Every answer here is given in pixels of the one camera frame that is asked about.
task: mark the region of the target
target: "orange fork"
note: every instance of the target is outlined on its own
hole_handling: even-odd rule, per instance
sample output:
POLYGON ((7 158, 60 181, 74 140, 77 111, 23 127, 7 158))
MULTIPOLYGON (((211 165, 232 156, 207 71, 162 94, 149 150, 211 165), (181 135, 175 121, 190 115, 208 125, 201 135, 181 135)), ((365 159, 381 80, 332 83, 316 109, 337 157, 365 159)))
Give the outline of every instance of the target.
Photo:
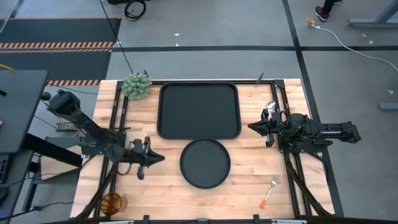
POLYGON ((267 198, 269 196, 269 194, 271 193, 271 190, 275 187, 275 185, 278 183, 278 176, 275 176, 272 181, 271 181, 271 188, 268 190, 268 193, 266 195, 266 197, 264 198, 264 200, 261 202, 260 204, 260 208, 261 209, 265 209, 266 207, 266 203, 267 203, 267 198))

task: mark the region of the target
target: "person's foot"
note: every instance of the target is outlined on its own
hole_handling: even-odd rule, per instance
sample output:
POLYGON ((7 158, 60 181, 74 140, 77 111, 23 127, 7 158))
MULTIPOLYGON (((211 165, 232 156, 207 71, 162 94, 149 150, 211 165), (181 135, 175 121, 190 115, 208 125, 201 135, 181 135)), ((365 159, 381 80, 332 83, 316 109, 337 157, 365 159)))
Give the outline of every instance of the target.
POLYGON ((315 8, 315 15, 317 15, 319 20, 321 20, 322 22, 326 22, 326 20, 328 20, 329 18, 329 14, 324 14, 323 8, 320 6, 317 6, 315 8))
POLYGON ((335 6, 339 6, 339 5, 341 5, 342 3, 343 3, 343 0, 338 0, 338 1, 335 2, 335 6))

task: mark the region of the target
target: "wooden table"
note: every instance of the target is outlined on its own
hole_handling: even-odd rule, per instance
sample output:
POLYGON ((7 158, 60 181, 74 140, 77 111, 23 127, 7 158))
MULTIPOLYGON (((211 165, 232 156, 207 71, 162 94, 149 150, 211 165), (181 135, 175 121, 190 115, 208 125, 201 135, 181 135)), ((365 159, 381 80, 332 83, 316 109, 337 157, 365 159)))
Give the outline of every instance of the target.
MULTIPOLYGON (((109 127, 116 82, 102 81, 99 87, 94 121, 104 128, 109 127)), ((285 86, 291 112, 308 114, 300 80, 286 79, 285 86)), ((113 216, 113 220, 142 220, 144 215, 150 215, 152 220, 252 219, 253 214, 260 214, 260 218, 294 217, 284 159, 277 142, 274 147, 266 148, 267 139, 247 127, 260 120, 261 111, 272 100, 271 88, 269 85, 237 85, 237 88, 242 131, 235 139, 220 140, 230 154, 231 171, 220 186, 209 190, 195 188, 181 175, 180 155, 190 141, 166 140, 157 134, 160 86, 152 86, 144 100, 129 101, 125 127, 131 129, 127 130, 126 142, 150 136, 153 150, 164 155, 165 160, 146 169, 144 180, 136 177, 137 166, 133 166, 129 175, 118 176, 116 193, 127 198, 128 206, 113 216), (274 187, 266 209, 262 210, 259 205, 275 175, 280 177, 280 183, 274 187)), ((301 156, 309 190, 333 213, 322 163, 308 154, 301 156)), ((96 156, 80 172, 71 217, 79 214, 96 192, 102 161, 102 156, 96 156)), ((128 164, 121 164, 119 170, 124 172, 127 167, 128 164)), ((303 213, 302 195, 298 187, 296 189, 303 213)))

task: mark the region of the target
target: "black plate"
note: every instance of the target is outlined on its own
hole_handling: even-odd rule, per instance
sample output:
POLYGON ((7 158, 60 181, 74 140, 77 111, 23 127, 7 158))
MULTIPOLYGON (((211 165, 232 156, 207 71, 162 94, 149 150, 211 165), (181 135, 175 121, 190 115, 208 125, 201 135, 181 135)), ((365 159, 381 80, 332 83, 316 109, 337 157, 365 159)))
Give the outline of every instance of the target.
POLYGON ((188 183, 201 189, 211 189, 227 178, 231 159, 228 151, 218 141, 197 139, 182 151, 180 169, 188 183))
POLYGON ((232 139, 241 132, 230 82, 170 82, 160 89, 157 132, 165 139, 232 139))

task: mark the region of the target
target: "round black plate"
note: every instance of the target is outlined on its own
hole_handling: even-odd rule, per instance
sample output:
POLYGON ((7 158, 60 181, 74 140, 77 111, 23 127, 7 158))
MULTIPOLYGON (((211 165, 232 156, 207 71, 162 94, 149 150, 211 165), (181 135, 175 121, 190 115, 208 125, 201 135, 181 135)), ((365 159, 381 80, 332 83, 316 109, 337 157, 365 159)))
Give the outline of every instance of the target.
POLYGON ((185 180, 201 189, 220 185, 227 178, 230 168, 228 151, 213 139, 190 142, 180 158, 180 169, 185 180))

